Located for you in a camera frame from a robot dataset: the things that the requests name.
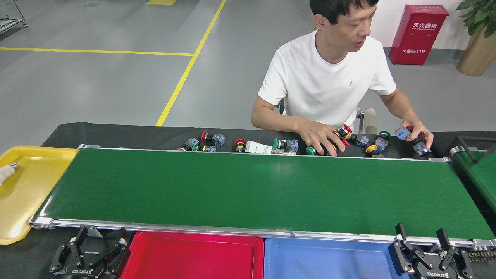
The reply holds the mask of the person's right hand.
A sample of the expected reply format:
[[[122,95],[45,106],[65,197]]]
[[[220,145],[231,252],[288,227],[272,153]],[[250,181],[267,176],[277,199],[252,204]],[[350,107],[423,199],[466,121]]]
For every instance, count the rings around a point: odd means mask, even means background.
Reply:
[[[306,145],[315,148],[320,155],[328,152],[330,156],[335,157],[337,150],[345,151],[346,146],[337,136],[337,129],[329,125],[296,117],[294,129]]]

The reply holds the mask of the person's left hand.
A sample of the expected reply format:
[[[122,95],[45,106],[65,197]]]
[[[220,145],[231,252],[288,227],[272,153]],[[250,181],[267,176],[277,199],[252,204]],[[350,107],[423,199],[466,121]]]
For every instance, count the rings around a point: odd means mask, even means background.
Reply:
[[[411,135],[406,138],[406,141],[411,142],[415,138],[419,138],[425,142],[426,148],[430,150],[434,135],[426,128],[419,117],[414,112],[398,114],[397,117],[402,119],[400,127],[413,127],[413,131],[411,132]]]

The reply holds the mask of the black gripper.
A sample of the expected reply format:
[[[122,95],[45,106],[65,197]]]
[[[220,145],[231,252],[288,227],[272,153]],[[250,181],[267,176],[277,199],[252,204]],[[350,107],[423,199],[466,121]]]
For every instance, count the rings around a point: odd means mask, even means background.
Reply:
[[[131,254],[126,240],[126,229],[119,230],[119,237],[108,252],[81,252],[81,245],[88,235],[86,227],[80,228],[78,235],[67,244],[58,247],[50,265],[50,272],[93,279],[101,279],[105,274],[116,277],[122,272],[122,261]]]
[[[450,244],[443,228],[436,232],[441,252],[439,256],[426,256],[406,238],[403,224],[395,226],[396,238],[388,251],[397,274],[404,274],[413,268],[411,279],[457,279],[475,277],[468,253]]]

